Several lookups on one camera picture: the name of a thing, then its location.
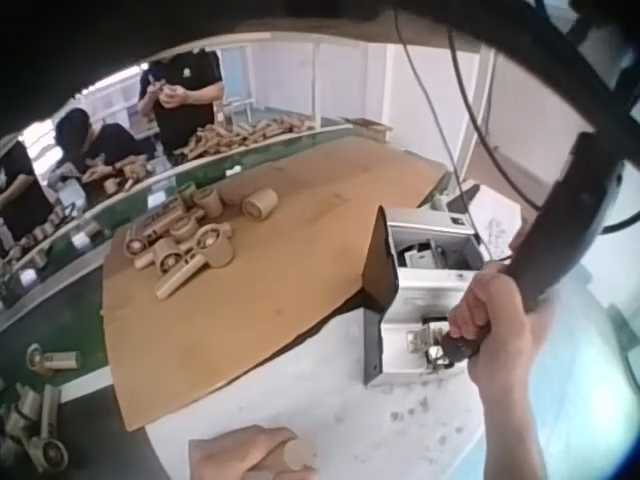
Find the white machine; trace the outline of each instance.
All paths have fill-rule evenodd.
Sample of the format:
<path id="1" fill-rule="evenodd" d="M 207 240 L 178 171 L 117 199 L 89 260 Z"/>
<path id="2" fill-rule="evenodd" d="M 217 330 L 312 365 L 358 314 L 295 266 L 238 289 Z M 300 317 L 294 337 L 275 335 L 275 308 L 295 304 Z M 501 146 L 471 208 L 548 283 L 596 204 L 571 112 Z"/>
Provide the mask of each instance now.
<path id="1" fill-rule="evenodd" d="M 363 271 L 366 385 L 424 382 L 466 368 L 443 355 L 440 339 L 483 265 L 464 215 L 380 207 Z"/>

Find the human hand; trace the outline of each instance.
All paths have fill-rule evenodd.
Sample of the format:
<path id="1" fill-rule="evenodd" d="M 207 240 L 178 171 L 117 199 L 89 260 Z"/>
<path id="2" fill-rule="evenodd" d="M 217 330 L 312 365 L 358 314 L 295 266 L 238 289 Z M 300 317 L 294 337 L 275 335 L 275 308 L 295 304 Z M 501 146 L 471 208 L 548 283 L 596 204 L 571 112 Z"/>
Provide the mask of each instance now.
<path id="1" fill-rule="evenodd" d="M 176 108 L 188 103 L 189 92 L 180 85 L 165 85 L 159 99 L 164 108 Z"/>
<path id="2" fill-rule="evenodd" d="M 449 314 L 452 337 L 475 339 L 491 330 L 469 360 L 469 376 L 483 400 L 526 391 L 533 361 L 546 340 L 555 304 L 547 301 L 524 312 L 515 282 L 492 264 L 476 274 L 460 303 Z"/>
<path id="3" fill-rule="evenodd" d="M 252 426 L 189 442 L 191 480 L 242 480 L 277 447 L 296 438 L 287 428 Z M 274 480 L 316 480 L 310 469 L 278 472 Z"/>
<path id="4" fill-rule="evenodd" d="M 165 86 L 165 81 L 160 80 L 158 82 L 151 82 L 147 87 L 147 95 L 151 97 L 153 100 L 157 100 L 160 94 L 162 93 L 162 89 Z"/>

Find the person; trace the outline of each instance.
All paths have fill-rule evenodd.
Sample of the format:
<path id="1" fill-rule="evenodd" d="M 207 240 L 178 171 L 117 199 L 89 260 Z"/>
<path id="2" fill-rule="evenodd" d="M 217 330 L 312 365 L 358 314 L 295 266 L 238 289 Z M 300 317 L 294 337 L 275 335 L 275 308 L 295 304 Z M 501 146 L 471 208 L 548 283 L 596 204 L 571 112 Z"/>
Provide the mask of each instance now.
<path id="1" fill-rule="evenodd" d="M 113 166 L 130 156 L 142 155 L 143 150 L 135 137 L 119 123 L 105 123 L 99 128 L 91 125 L 86 110 L 72 108 L 55 126 L 55 141 L 62 150 L 62 159 L 54 177 L 56 180 L 84 175 L 97 163 Z M 64 167 L 73 165 L 73 175 Z M 121 175 L 114 171 L 114 176 Z M 104 198 L 102 182 L 79 182 L 87 197 L 87 204 L 94 206 Z"/>
<path id="2" fill-rule="evenodd" d="M 214 123 L 213 104 L 223 97 L 218 54 L 184 52 L 153 61 L 142 72 L 138 111 L 155 116 L 171 161 L 171 153 L 184 147 L 198 128 Z"/>
<path id="3" fill-rule="evenodd" d="M 521 230 L 512 241 L 517 248 L 526 234 Z M 546 478 L 542 450 L 529 405 L 529 374 L 544 344 L 554 314 L 547 301 L 526 314 L 515 282 L 491 264 L 474 277 L 460 303 L 449 314 L 454 337 L 474 339 L 479 330 L 491 331 L 477 355 L 469 360 L 471 380 L 478 387 L 484 409 L 487 454 L 484 478 Z M 235 442 L 222 437 L 197 444 L 190 456 L 195 480 L 240 480 L 281 442 L 294 435 L 288 430 L 250 427 Z M 276 479 L 310 480 L 311 470 L 291 472 Z"/>
<path id="4" fill-rule="evenodd" d="M 53 205 L 42 190 L 27 148 L 17 135 L 0 140 L 0 216 L 19 242 L 44 224 Z"/>

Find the wooden board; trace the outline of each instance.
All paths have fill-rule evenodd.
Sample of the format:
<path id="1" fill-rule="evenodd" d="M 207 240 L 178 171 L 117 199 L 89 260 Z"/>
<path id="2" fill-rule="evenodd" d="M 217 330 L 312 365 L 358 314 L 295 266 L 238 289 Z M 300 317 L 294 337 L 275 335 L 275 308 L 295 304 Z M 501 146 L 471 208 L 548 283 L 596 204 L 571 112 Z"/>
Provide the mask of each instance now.
<path id="1" fill-rule="evenodd" d="M 280 204 L 265 222 L 229 207 L 236 259 L 165 301 L 154 268 L 136 271 L 123 231 L 104 265 L 107 354 L 126 427 L 201 398 L 278 351 L 361 287 L 379 205 L 414 207 L 444 167 L 371 140 L 345 138 L 220 182 L 237 205 L 262 187 Z"/>

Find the electrical cable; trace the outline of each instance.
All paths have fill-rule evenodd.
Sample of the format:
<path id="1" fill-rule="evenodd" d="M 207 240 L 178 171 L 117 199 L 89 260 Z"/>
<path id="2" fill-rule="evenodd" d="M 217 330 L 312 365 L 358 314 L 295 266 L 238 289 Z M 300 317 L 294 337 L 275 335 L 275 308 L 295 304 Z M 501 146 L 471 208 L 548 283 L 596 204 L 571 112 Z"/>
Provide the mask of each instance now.
<path id="1" fill-rule="evenodd" d="M 527 205 L 533 208 L 536 212 L 539 212 L 540 206 L 538 206 L 536 203 L 533 202 L 533 200 L 531 200 L 527 195 L 525 195 L 524 192 L 511 179 L 511 177 L 509 177 L 509 174 L 507 174 L 507 172 L 504 170 L 502 165 L 500 165 L 500 162 L 498 161 L 498 159 L 495 157 L 493 150 L 489 145 L 489 142 L 487 142 L 487 139 L 484 136 L 482 129 L 480 128 L 480 125 L 478 124 L 478 119 L 473 113 L 471 102 L 469 101 L 469 97 L 467 96 L 467 92 L 464 88 L 464 83 L 462 81 L 462 73 L 460 72 L 460 63 L 458 61 L 458 54 L 457 54 L 457 49 L 455 45 L 455 39 L 453 36 L 453 29 L 450 26 L 447 27 L 447 37 L 449 40 L 449 52 L 451 54 L 451 61 L 453 62 L 453 70 L 456 76 L 458 90 L 460 90 L 460 96 L 462 97 L 462 102 L 464 103 L 464 107 L 467 110 L 467 114 L 469 115 L 469 121 L 471 122 L 471 125 L 473 125 L 474 130 L 476 131 L 478 140 L 482 144 L 482 147 L 484 148 L 484 150 L 487 152 L 487 155 L 489 156 L 491 163 L 493 163 L 494 167 L 496 167 L 496 170 L 498 170 L 498 173 L 500 173 L 500 175 L 502 176 L 502 178 L 504 178 L 507 184 L 509 184 L 509 186 L 513 189 L 513 191 L 516 192 L 518 196 L 520 196 L 520 198 L 522 198 L 522 200 Z M 610 235 L 612 233 L 620 232 L 626 228 L 629 228 L 632 225 L 635 225 L 638 222 L 640 222 L 640 210 L 620 222 L 603 227 L 602 231 L 600 232 L 600 235 Z"/>
<path id="2" fill-rule="evenodd" d="M 505 182 L 507 182 L 507 184 L 511 187 L 511 189 L 514 192 L 516 192 L 518 196 L 522 198 L 522 200 L 527 205 L 529 205 L 533 210 L 535 210 L 536 212 L 539 212 L 540 206 L 536 202 L 531 200 L 531 198 L 529 198 L 529 196 L 527 196 L 520 189 L 520 187 L 518 187 L 518 185 L 516 185 L 516 183 L 511 179 L 509 174 L 504 170 L 504 168 L 496 158 L 495 154 L 493 153 L 493 150 L 491 149 L 491 146 L 489 145 L 489 142 L 487 142 L 487 139 L 482 133 L 482 129 L 480 128 L 480 125 L 478 125 L 478 119 L 473 113 L 473 107 L 471 107 L 471 102 L 469 101 L 469 97 L 467 96 L 467 92 L 464 88 L 462 73 L 460 72 L 460 62 L 458 61 L 458 53 L 456 49 L 455 39 L 453 38 L 453 29 L 451 28 L 451 26 L 447 26 L 447 38 L 449 40 L 449 53 L 451 54 L 451 61 L 453 62 L 453 71 L 455 73 L 458 89 L 460 90 L 460 96 L 462 97 L 462 102 L 464 103 L 464 107 L 467 110 L 467 114 L 469 115 L 469 121 L 471 122 L 473 129 L 476 131 L 476 135 L 478 136 L 478 140 L 480 141 L 482 148 L 484 148 L 485 152 L 487 152 L 487 155 L 489 156 L 489 160 L 491 160 L 491 163 L 493 163 L 493 166 L 496 168 L 496 170 L 498 170 L 498 173 L 500 173 L 502 178 L 504 178 Z"/>
<path id="3" fill-rule="evenodd" d="M 440 117 L 438 116 L 438 112 L 436 111 L 436 108 L 433 104 L 433 101 L 431 100 L 431 95 L 429 95 L 429 92 L 427 91 L 427 88 L 425 87 L 424 83 L 422 82 L 422 78 L 420 77 L 420 74 L 418 73 L 418 69 L 416 68 L 415 64 L 413 63 L 413 58 L 411 58 L 411 53 L 409 52 L 409 47 L 407 46 L 407 43 L 405 42 L 403 36 L 402 36 L 402 32 L 400 30 L 400 21 L 398 19 L 398 9 L 397 8 L 393 8 L 393 20 L 394 20 L 394 25 L 395 25 L 395 29 L 396 29 L 396 35 L 398 36 L 398 42 L 400 43 L 400 45 L 402 45 L 402 49 L 404 50 L 404 55 L 407 58 L 407 62 L 409 63 L 409 68 L 411 68 L 411 72 L 413 73 L 413 76 L 418 84 L 418 87 L 420 88 L 420 90 L 422 91 L 422 94 L 424 95 L 425 100 L 427 101 L 427 104 L 429 105 L 429 110 L 431 110 L 431 115 L 433 116 L 433 120 L 436 124 L 436 129 L 438 130 L 438 134 L 440 135 L 440 139 L 442 140 L 442 144 L 444 145 L 444 148 L 447 152 L 447 157 L 449 158 L 449 162 L 451 163 L 451 168 L 453 169 L 453 176 L 456 180 L 456 184 L 458 185 L 458 190 L 460 192 L 460 200 L 462 201 L 462 204 L 464 205 L 464 210 L 465 213 L 467 215 L 467 217 L 469 218 L 469 223 L 471 224 L 471 228 L 473 228 L 473 231 L 475 232 L 476 236 L 478 237 L 479 241 L 482 243 L 482 245 L 487 249 L 487 254 L 489 255 L 489 259 L 491 261 L 493 261 L 493 254 L 491 253 L 491 249 L 489 248 L 489 246 L 487 245 L 487 243 L 484 241 L 484 239 L 482 238 L 482 235 L 480 235 L 480 230 L 478 229 L 478 227 L 476 226 L 475 221 L 473 220 L 473 217 L 471 216 L 471 211 L 469 209 L 469 204 L 467 203 L 467 199 L 464 198 L 464 190 L 462 188 L 462 180 L 460 179 L 460 173 L 458 172 L 458 167 L 456 166 L 456 161 L 453 155 L 453 151 L 451 150 L 451 146 L 449 145 L 449 141 L 447 140 L 447 137 L 444 133 L 444 128 L 442 128 L 442 123 L 440 122 Z"/>

